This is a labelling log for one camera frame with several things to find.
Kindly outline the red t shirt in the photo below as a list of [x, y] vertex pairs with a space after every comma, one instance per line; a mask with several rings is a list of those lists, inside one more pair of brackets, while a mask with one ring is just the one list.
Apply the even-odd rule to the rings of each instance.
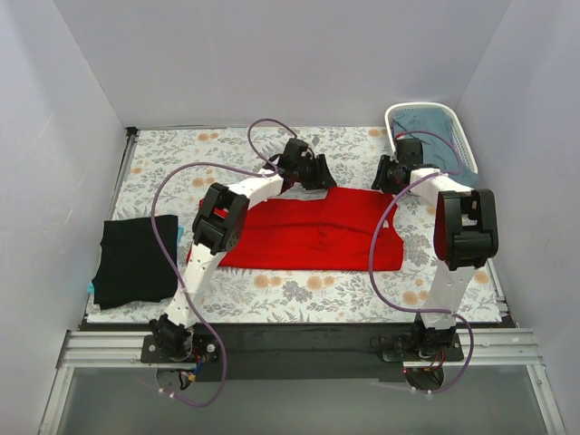
[[271, 198], [249, 209], [221, 267], [366, 271], [372, 235], [393, 196], [331, 188], [322, 199]]

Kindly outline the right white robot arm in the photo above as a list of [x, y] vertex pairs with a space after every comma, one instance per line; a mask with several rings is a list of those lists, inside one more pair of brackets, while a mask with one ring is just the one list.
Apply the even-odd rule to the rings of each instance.
[[394, 198], [377, 224], [369, 253], [373, 274], [374, 250], [380, 229], [396, 202], [412, 193], [435, 207], [433, 248], [437, 269], [430, 293], [420, 309], [397, 309], [416, 314], [408, 347], [421, 360], [430, 360], [454, 345], [458, 310], [476, 272], [498, 251], [495, 197], [489, 189], [473, 189], [455, 181], [455, 171], [427, 163], [417, 131], [399, 133], [395, 155], [380, 159], [372, 189]]

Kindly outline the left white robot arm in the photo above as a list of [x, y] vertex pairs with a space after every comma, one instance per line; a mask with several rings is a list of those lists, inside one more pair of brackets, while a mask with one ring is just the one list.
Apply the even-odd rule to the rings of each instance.
[[296, 138], [286, 143], [281, 154], [266, 159], [258, 172], [194, 162], [174, 169], [159, 186], [164, 188], [184, 169], [204, 166], [225, 169], [246, 178], [230, 185], [215, 182], [208, 188], [192, 224], [190, 258], [183, 275], [160, 238], [156, 218], [150, 217], [154, 237], [178, 279], [178, 288], [164, 314], [151, 321], [150, 327], [163, 353], [175, 363], [186, 361], [192, 354], [193, 338], [189, 329], [205, 322], [194, 301], [208, 287], [226, 253], [240, 241], [249, 209], [281, 195], [296, 183], [306, 190], [336, 186], [325, 155], [313, 153], [305, 141]]

